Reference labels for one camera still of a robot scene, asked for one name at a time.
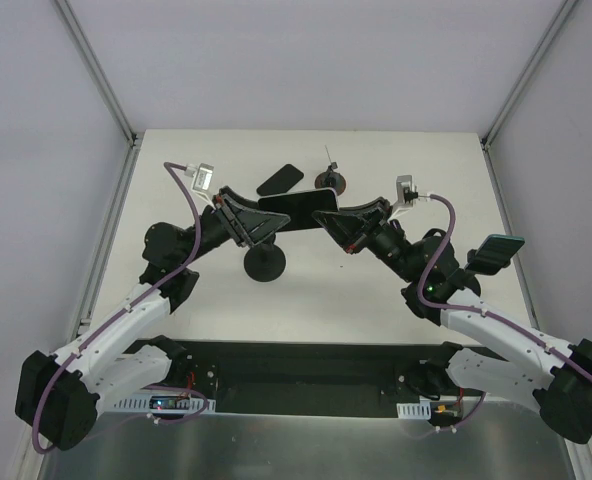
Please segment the black phone stand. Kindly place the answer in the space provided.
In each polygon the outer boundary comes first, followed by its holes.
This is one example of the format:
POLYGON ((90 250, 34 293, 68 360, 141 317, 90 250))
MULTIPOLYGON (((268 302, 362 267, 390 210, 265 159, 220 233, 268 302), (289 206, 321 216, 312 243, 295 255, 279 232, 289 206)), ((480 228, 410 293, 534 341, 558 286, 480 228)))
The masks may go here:
POLYGON ((252 280, 261 283, 272 282, 285 271, 286 257, 275 244, 262 243, 247 251, 243 266, 252 280))
POLYGON ((499 250, 489 247, 472 249, 467 253, 463 285, 475 294, 481 295, 482 286, 479 276, 494 276, 509 265, 510 261, 501 255, 499 250))

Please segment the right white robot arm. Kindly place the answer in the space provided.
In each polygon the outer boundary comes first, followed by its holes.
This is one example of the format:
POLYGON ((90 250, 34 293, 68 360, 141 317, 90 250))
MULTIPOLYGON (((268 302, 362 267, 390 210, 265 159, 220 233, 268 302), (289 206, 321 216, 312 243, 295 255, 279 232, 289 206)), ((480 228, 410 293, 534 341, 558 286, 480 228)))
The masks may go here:
POLYGON ((474 389, 537 413, 555 433, 576 444, 592 437, 592 341, 571 343, 522 326, 484 301, 479 275, 508 266, 523 246, 519 237, 491 235, 460 266, 451 236, 453 205, 433 194, 448 210, 446 229, 431 229, 408 241, 391 207, 382 198, 337 211, 316 211, 313 219, 348 254, 369 250, 407 284, 402 295, 419 318, 458 332, 491 350, 487 358, 469 348, 448 345, 430 361, 428 387, 437 394, 474 389))

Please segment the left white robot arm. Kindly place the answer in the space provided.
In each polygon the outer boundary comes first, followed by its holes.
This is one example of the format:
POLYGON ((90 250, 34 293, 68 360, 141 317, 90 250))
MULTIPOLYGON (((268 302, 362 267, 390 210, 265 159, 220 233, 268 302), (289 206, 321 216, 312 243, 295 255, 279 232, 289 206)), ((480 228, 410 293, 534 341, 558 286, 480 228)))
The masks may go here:
POLYGON ((189 268, 195 259, 228 240, 255 247, 290 221, 289 215, 263 211, 228 187, 214 200, 214 206, 192 212, 191 227, 159 222, 148 229, 146 269, 113 314, 57 351, 35 351, 25 359, 15 413, 30 426, 37 453, 76 446, 106 407, 141 388, 160 383, 175 389, 185 382, 186 357, 164 338, 132 360, 118 357, 189 298, 199 279, 189 268))

